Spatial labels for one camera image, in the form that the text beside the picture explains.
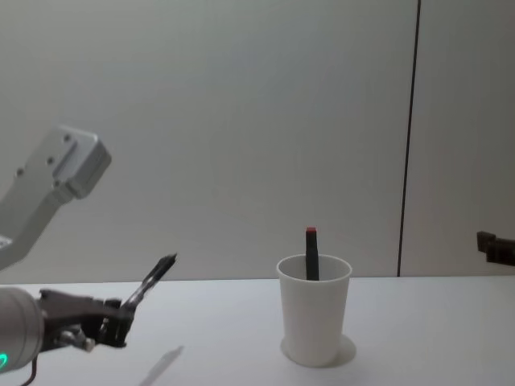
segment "cup rim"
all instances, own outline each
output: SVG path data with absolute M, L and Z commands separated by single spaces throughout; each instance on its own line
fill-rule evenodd
M 298 281 L 298 282 L 302 282 L 302 283 L 308 283 L 310 285 L 322 285 L 322 284 L 325 284 L 325 283 L 333 283 L 335 281 L 343 281 L 343 280 L 348 279 L 352 275 L 352 266 L 347 261 L 345 261 L 344 259 L 342 259 L 340 257 L 331 256 L 331 255 L 323 255 L 323 254 L 320 254 L 319 256 L 321 256 L 321 257 L 329 257 L 330 259 L 338 260 L 339 262 L 342 262 L 345 265 L 347 265 L 347 268 L 348 268 L 347 274 L 345 274 L 344 276 L 341 276 L 341 277 L 337 277 L 336 279 L 329 279 L 329 280 L 307 280 L 307 279 L 299 279 L 298 277 L 293 277 L 293 276 L 290 276 L 290 275 L 286 275 L 283 271 L 281 271 L 281 269 L 279 269 L 279 266 L 284 261 L 293 259 L 295 257 L 302 257 L 302 256 L 306 256 L 306 253 L 298 253 L 296 255 L 291 255 L 291 256 L 282 258 L 277 263 L 277 265 L 275 266 L 275 271 L 279 275 L 279 279 L 280 278 L 285 278 L 285 279 L 288 279 L 288 280 Z

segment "marker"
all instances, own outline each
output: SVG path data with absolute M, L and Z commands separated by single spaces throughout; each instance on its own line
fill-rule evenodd
M 319 250 L 316 245 L 316 228 L 306 229 L 306 279 L 320 280 L 319 278 Z

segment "black object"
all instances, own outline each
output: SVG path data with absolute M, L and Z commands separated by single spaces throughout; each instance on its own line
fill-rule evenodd
M 45 331 L 41 352 L 66 347 L 60 339 L 64 331 L 80 331 L 95 344 L 125 347 L 138 304 L 173 266 L 176 256 L 162 258 L 124 304 L 116 298 L 103 301 L 42 289 L 38 300 L 44 315 Z
M 306 279 L 320 280 L 319 277 L 319 250 L 316 242 L 316 229 L 306 229 Z
M 486 253 L 486 261 L 515 266 L 515 240 L 499 239 L 488 232 L 477 233 L 477 248 Z

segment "green light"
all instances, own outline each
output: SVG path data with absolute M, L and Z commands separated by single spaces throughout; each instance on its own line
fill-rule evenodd
M 4 368 L 7 365 L 7 361 L 9 360 L 9 357 L 5 352 L 0 354 L 0 368 Z

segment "white paper cup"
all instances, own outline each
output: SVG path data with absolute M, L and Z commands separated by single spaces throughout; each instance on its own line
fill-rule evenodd
M 284 350 L 308 367 L 330 364 L 338 355 L 352 267 L 338 257 L 319 255 L 319 281 L 306 280 L 305 255 L 277 264 L 281 284 Z

